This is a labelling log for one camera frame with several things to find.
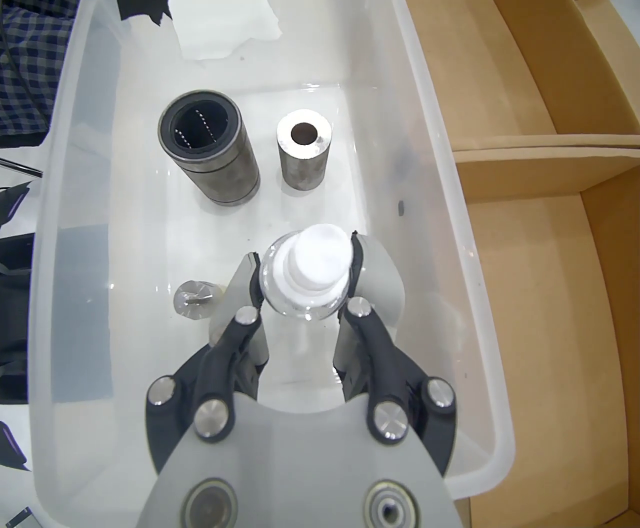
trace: cardboard box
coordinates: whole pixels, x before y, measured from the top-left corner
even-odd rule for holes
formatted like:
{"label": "cardboard box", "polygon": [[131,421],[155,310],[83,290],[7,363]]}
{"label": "cardboard box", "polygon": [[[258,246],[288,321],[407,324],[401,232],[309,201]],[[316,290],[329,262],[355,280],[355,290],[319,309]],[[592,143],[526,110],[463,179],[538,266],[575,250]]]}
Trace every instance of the cardboard box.
{"label": "cardboard box", "polygon": [[[507,478],[471,500],[472,525],[640,512],[640,49],[608,0],[408,4],[516,435]],[[626,515],[613,525],[634,525]]]}

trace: metal bolt head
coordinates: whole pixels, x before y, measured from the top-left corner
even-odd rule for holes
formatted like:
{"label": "metal bolt head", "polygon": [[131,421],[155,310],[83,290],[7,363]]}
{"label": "metal bolt head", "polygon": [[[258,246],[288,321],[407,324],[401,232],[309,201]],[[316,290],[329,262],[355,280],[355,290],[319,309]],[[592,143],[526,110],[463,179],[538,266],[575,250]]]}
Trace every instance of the metal bolt head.
{"label": "metal bolt head", "polygon": [[371,303],[364,297],[352,297],[347,303],[347,310],[356,317],[367,317],[371,313]]}
{"label": "metal bolt head", "polygon": [[400,484],[381,481],[367,492],[364,502],[367,528],[416,528],[418,509],[411,494]]}
{"label": "metal bolt head", "polygon": [[373,423],[387,440],[401,440],[406,436],[409,427],[406,413],[393,401],[382,401],[376,405],[373,410]]}
{"label": "metal bolt head", "polygon": [[147,392],[151,405],[161,406],[167,403],[175,393],[175,381],[171,376],[163,376],[155,380]]}
{"label": "metal bolt head", "polygon": [[190,491],[184,503],[184,528],[230,528],[238,503],[233,488],[220,479],[207,479]]}
{"label": "metal bolt head", "polygon": [[198,407],[193,426],[200,438],[213,438],[225,428],[229,420],[229,407],[219,399],[210,399]]}
{"label": "metal bolt head", "polygon": [[427,392],[429,393],[431,401],[438,407],[446,409],[447,407],[451,407],[453,404],[453,400],[455,398],[453,388],[444,380],[439,380],[437,378],[429,380],[429,383],[427,384]]}
{"label": "metal bolt head", "polygon": [[212,316],[222,296],[222,288],[216,284],[188,280],[175,291],[173,308],[180,316],[196,321],[206,319]]}
{"label": "metal bolt head", "polygon": [[258,320],[258,309],[254,306],[243,306],[236,312],[236,322],[249,326]]}

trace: plaid shirt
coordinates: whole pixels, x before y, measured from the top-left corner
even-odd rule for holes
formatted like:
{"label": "plaid shirt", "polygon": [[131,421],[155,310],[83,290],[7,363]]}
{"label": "plaid shirt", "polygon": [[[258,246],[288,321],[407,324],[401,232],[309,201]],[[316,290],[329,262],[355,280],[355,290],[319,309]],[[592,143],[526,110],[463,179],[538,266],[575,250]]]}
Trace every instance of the plaid shirt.
{"label": "plaid shirt", "polygon": [[49,130],[62,63],[79,0],[4,0],[9,51],[44,120],[0,55],[0,147],[37,145]]}

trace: white bottle cap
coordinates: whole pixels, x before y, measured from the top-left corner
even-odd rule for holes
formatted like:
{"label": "white bottle cap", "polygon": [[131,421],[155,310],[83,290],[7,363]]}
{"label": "white bottle cap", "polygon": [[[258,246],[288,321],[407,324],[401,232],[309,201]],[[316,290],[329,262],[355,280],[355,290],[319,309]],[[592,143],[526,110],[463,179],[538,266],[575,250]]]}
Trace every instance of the white bottle cap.
{"label": "white bottle cap", "polygon": [[323,306],[338,298],[349,282],[353,248],[349,236],[332,224],[316,224],[278,249],[273,278],[297,305]]}

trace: white paper towel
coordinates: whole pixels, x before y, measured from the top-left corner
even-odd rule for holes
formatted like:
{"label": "white paper towel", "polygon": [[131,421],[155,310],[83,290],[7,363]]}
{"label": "white paper towel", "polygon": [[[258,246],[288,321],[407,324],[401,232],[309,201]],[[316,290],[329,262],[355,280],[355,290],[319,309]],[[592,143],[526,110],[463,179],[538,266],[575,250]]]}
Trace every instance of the white paper towel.
{"label": "white paper towel", "polygon": [[268,0],[169,0],[169,10],[185,59],[222,59],[250,38],[282,35]]}

